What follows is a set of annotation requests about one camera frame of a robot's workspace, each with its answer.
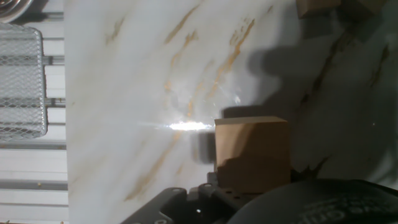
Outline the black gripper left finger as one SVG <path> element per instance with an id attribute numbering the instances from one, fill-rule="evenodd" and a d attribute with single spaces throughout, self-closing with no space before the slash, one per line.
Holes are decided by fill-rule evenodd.
<path id="1" fill-rule="evenodd" d="M 167 188 L 121 224 L 225 224 L 251 199 L 218 186 L 215 172 L 197 188 Z"/>

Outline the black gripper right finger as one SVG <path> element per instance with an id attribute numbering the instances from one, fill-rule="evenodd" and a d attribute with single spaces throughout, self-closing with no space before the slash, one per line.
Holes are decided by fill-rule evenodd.
<path id="1" fill-rule="evenodd" d="M 299 172 L 295 169 L 290 170 L 291 183 L 299 182 L 299 181 L 303 181 L 303 180 L 310 180 L 311 178 L 312 178 L 312 170 L 310 169 L 309 166 L 301 172 Z"/>

